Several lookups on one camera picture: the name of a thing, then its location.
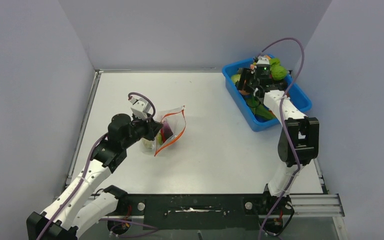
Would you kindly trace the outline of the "red toy chili pepper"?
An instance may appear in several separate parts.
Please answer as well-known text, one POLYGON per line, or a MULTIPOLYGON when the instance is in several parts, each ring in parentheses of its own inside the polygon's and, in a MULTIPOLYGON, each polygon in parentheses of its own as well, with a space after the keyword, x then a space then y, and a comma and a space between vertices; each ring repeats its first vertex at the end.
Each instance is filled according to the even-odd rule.
POLYGON ((166 137, 164 135, 164 130, 163 129, 160 130, 160 138, 161 138, 161 141, 164 143, 165 140, 166 140, 166 137))

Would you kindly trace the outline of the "green toy cabbage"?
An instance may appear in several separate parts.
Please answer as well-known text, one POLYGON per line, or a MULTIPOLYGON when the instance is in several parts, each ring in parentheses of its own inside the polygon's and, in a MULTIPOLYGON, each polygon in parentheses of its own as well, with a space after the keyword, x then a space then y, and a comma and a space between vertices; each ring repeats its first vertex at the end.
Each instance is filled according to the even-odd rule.
POLYGON ((155 139, 154 140, 148 140, 148 139, 142 138, 141 142, 142 142, 142 146, 143 146, 145 151, 151 151, 156 147, 156 140, 155 139))

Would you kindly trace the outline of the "clear zip top bag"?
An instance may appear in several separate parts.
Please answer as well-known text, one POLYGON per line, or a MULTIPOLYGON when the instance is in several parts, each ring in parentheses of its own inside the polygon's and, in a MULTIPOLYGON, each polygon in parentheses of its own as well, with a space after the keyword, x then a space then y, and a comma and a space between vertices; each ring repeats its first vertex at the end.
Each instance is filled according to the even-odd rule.
POLYGON ((187 124, 185 106, 157 111, 154 120, 162 123, 162 128, 157 132, 155 140, 143 138, 139 146, 142 153, 156 157, 164 149, 174 145, 184 134, 187 124))

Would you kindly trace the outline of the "green toy lettuce ball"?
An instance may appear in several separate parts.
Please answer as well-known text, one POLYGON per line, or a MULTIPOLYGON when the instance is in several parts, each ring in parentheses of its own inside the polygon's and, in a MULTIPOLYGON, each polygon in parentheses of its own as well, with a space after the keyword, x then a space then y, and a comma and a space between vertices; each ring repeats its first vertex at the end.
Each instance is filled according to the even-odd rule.
POLYGON ((278 64, 272 65, 270 70, 271 70, 272 79, 274 81, 283 80, 289 73, 282 65, 278 65, 278 64))

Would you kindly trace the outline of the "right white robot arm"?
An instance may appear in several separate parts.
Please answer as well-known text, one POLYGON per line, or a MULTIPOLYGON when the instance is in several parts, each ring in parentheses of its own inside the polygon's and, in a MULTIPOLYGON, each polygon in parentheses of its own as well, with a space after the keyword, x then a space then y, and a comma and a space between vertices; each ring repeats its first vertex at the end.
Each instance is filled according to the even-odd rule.
POLYGON ((318 156, 320 122, 294 105, 289 96, 293 84, 274 80, 268 64, 244 68, 235 86, 270 110, 282 126, 277 145, 281 164, 267 184, 269 195, 261 199, 262 209, 272 214, 281 207, 280 198, 289 193, 301 169, 318 156))

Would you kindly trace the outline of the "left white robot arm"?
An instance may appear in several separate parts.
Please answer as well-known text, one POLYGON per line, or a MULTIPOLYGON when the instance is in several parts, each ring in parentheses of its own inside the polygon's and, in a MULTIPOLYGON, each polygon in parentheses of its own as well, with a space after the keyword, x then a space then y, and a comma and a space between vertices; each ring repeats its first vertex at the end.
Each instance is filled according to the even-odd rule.
POLYGON ((97 187, 127 157, 127 149, 141 139, 154 140, 163 123, 120 113, 112 117, 107 133, 89 152, 86 165, 69 186, 42 212, 32 212, 26 220, 30 240, 77 240, 101 218, 117 209, 126 192, 109 186, 87 203, 97 187))

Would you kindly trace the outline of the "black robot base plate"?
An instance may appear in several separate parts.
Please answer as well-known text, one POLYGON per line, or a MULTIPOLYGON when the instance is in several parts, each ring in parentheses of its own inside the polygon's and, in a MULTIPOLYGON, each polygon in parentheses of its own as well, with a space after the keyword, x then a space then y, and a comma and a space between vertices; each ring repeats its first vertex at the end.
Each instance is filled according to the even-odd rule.
POLYGON ((159 230, 258 230, 273 203, 257 194, 128 194, 111 217, 130 213, 159 230))

